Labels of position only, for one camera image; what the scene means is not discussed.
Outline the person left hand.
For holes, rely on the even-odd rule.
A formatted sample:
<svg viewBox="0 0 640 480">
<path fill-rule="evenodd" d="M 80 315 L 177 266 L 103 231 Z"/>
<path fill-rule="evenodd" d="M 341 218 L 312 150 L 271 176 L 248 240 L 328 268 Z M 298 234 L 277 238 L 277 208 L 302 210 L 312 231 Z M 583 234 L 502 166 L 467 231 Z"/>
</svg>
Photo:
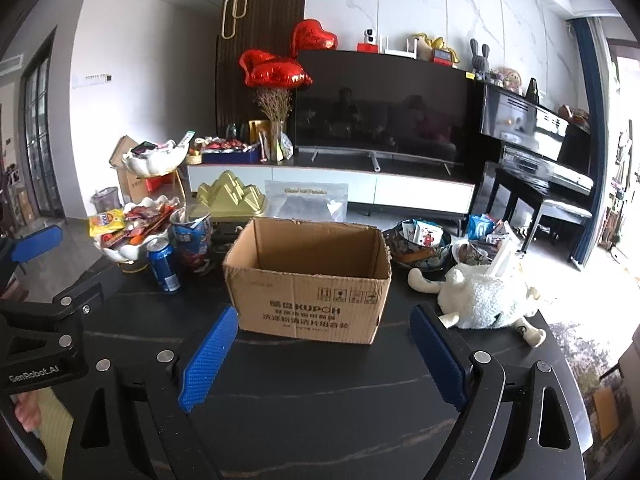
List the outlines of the person left hand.
<svg viewBox="0 0 640 480">
<path fill-rule="evenodd" d="M 14 415 L 26 432 L 33 432 L 41 425 L 38 391 L 19 393 L 16 397 Z"/>
</svg>

